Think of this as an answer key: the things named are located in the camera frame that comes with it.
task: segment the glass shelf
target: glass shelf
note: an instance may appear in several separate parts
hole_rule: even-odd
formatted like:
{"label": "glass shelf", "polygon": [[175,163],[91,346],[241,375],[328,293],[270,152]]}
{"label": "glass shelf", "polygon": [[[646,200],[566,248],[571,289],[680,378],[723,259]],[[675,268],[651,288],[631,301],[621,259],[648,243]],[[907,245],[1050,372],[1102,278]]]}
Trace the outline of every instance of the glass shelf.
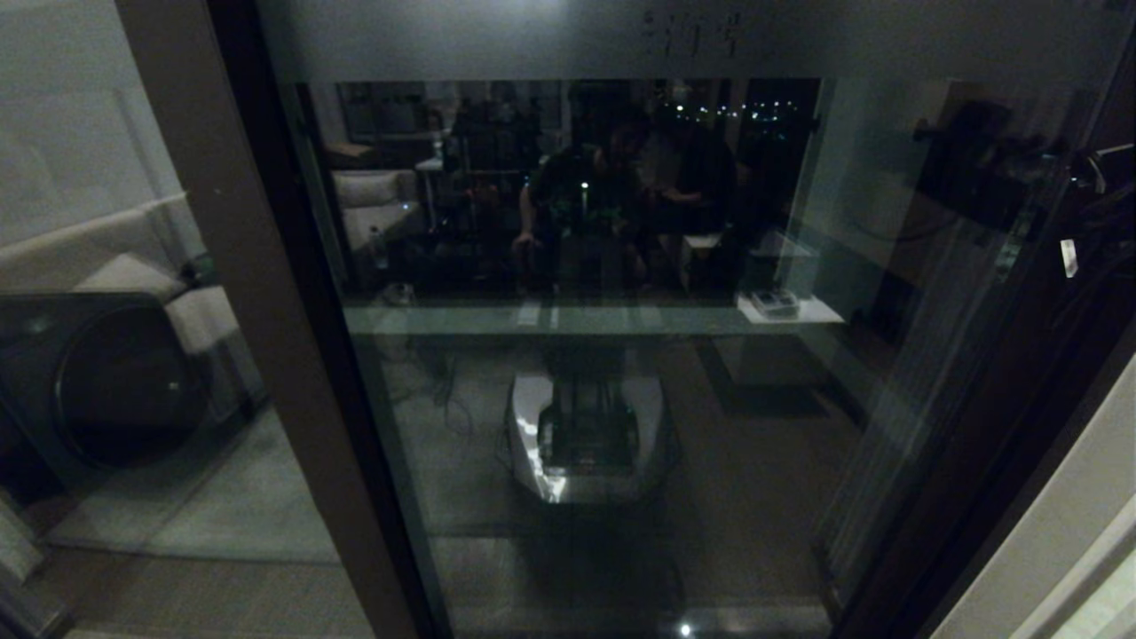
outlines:
{"label": "glass shelf", "polygon": [[801,300],[792,320],[763,317],[744,299],[733,306],[562,305],[531,300],[492,306],[348,307],[353,335],[749,335],[792,332],[801,325],[844,320],[818,298]]}

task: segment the floor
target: floor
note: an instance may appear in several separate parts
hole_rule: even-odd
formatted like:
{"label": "floor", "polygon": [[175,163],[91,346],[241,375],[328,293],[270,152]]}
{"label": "floor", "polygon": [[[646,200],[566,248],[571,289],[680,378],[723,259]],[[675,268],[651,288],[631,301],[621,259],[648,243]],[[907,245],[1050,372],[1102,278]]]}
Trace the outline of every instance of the floor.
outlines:
{"label": "floor", "polygon": [[[645,356],[661,372],[683,453],[663,489],[625,508],[550,507],[520,489],[498,458],[508,385],[516,371],[540,366],[537,354],[508,343],[446,348],[432,374],[433,356],[378,346],[396,437],[460,636],[499,636],[504,628],[669,632],[679,621],[754,637],[827,634],[808,540],[859,433],[822,395],[812,393],[820,410],[792,416],[762,414],[760,401],[746,410],[724,406],[698,345],[666,342]],[[440,401],[438,370],[453,371],[448,400]],[[281,522],[292,520],[273,514],[281,496],[270,486],[298,468],[283,470],[286,459],[266,453],[269,431],[262,415],[227,450],[228,462],[164,520],[176,534],[159,526],[151,536],[177,543],[122,553],[59,534],[65,546],[55,548],[34,587],[67,601],[85,631],[370,636],[333,557],[309,554],[318,561],[301,562],[277,542],[254,545],[256,562],[217,558],[232,553],[209,557],[210,545],[224,549],[244,536],[286,539]],[[250,473],[257,459],[276,459],[275,471]],[[234,507],[227,496],[239,480],[267,500],[259,511]],[[291,525],[308,536],[302,531],[311,526],[296,523],[303,508],[290,508]],[[227,525],[241,534],[224,534]]]}

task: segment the glass door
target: glass door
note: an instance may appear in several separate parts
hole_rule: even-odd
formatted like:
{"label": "glass door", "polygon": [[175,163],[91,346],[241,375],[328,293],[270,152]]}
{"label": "glass door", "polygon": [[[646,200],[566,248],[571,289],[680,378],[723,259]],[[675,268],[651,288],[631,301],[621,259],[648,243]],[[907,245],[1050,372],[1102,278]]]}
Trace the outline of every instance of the glass door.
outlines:
{"label": "glass door", "polygon": [[1131,318],[1130,3],[210,8],[421,633],[899,632]]}

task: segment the white wall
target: white wall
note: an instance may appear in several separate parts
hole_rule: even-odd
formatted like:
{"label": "white wall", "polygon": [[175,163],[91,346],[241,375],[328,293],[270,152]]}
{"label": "white wall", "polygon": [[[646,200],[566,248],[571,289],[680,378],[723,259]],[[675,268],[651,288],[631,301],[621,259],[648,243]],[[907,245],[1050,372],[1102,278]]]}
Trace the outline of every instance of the white wall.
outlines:
{"label": "white wall", "polygon": [[181,192],[111,0],[0,11],[0,246]]}
{"label": "white wall", "polygon": [[[1017,632],[1022,622],[1134,498],[1136,359],[933,639],[1028,637]],[[1121,525],[1131,531],[1136,521]]]}

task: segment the black speaker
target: black speaker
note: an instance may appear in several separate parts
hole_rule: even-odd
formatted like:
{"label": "black speaker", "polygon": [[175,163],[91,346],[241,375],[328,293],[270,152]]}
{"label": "black speaker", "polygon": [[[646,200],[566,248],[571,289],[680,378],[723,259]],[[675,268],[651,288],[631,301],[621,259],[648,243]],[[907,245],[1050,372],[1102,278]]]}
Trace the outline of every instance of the black speaker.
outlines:
{"label": "black speaker", "polygon": [[0,296],[0,423],[65,484],[160,459],[207,398],[151,296]]}

